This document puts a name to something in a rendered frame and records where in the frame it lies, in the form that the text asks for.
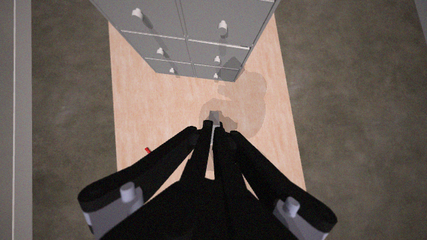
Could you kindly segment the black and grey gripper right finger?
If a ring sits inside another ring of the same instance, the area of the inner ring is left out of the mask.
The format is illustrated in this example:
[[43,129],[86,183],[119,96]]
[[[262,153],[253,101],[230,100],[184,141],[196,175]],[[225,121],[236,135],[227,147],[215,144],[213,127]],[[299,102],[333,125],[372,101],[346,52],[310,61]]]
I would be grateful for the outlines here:
[[299,240],[324,240],[338,222],[327,205],[291,182],[240,132],[225,132],[218,111],[211,143],[214,179],[222,180],[230,240],[262,240],[264,234],[244,177],[257,198]]

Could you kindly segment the grey chest of drawers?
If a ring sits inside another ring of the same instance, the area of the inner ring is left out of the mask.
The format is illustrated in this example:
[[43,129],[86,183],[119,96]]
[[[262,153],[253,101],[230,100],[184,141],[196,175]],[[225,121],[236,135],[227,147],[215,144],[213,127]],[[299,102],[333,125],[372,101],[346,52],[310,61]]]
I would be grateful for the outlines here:
[[[135,30],[135,29],[126,29],[126,28],[120,28],[117,27],[112,20],[101,10],[101,8],[97,5],[97,3],[94,0],[90,0],[93,5],[100,11],[100,13],[115,27],[115,29],[122,35],[122,37],[137,51],[137,53],[145,60],[145,62],[157,73],[157,71],[148,63],[148,61],[145,59],[145,57],[132,45],[132,43],[127,39],[127,37],[121,32],[121,30],[125,30],[125,31],[135,31],[135,32],[140,32],[140,33],[150,33],[150,34],[155,34],[155,35],[165,35],[165,36],[170,36],[170,37],[179,37],[179,38],[185,38],[186,43],[187,43],[187,48],[189,51],[189,56],[191,59],[191,62],[186,62],[186,61],[178,61],[178,62],[184,62],[184,63],[191,63],[192,67],[193,67],[193,72],[196,78],[201,78],[201,77],[197,77],[196,72],[195,72],[195,66],[194,64],[200,64],[200,63],[193,63],[192,60],[192,56],[191,56],[191,51],[189,48],[189,42],[188,39],[195,39],[195,40],[200,40],[200,41],[209,41],[209,42],[215,42],[215,43],[225,43],[225,44],[230,44],[230,45],[239,45],[239,46],[245,46],[245,47],[250,47],[250,50],[248,51],[248,54],[246,55],[246,58],[244,59],[234,81],[230,81],[230,82],[235,82],[236,79],[238,78],[238,75],[240,74],[242,68],[244,67],[246,61],[248,60],[248,57],[250,56],[251,52],[253,51],[254,47],[256,46],[256,43],[258,42],[261,34],[263,33],[264,29],[266,28],[266,25],[268,24],[269,20],[271,19],[274,11],[276,10],[276,7],[278,6],[279,2],[281,0],[274,0],[274,4],[272,5],[272,8],[270,9],[270,12],[268,13],[268,16],[266,17],[266,20],[264,21],[257,37],[255,38],[254,42],[252,45],[244,45],[244,44],[239,44],[239,43],[230,43],[230,42],[224,42],[224,41],[214,41],[214,40],[209,40],[209,39],[200,39],[200,38],[194,38],[194,37],[188,37],[187,34],[187,29],[186,29],[186,25],[185,25],[185,19],[183,16],[183,9],[181,6],[181,0],[176,0],[177,3],[177,8],[179,11],[179,16],[181,19],[181,24],[183,27],[183,32],[184,32],[184,36],[179,36],[179,35],[170,35],[170,34],[165,34],[165,33],[155,33],[155,32],[150,32],[150,31],[140,31],[140,30]],[[200,65],[205,65],[205,64],[200,64]]]

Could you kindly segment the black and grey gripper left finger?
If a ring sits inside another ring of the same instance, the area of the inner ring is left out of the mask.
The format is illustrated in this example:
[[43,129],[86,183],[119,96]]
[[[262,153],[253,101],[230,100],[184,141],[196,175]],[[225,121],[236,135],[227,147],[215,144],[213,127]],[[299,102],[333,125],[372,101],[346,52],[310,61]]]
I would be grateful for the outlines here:
[[77,200],[95,240],[150,200],[193,151],[161,220],[163,240],[191,240],[213,130],[209,111],[202,129],[186,127],[133,165],[83,188]]

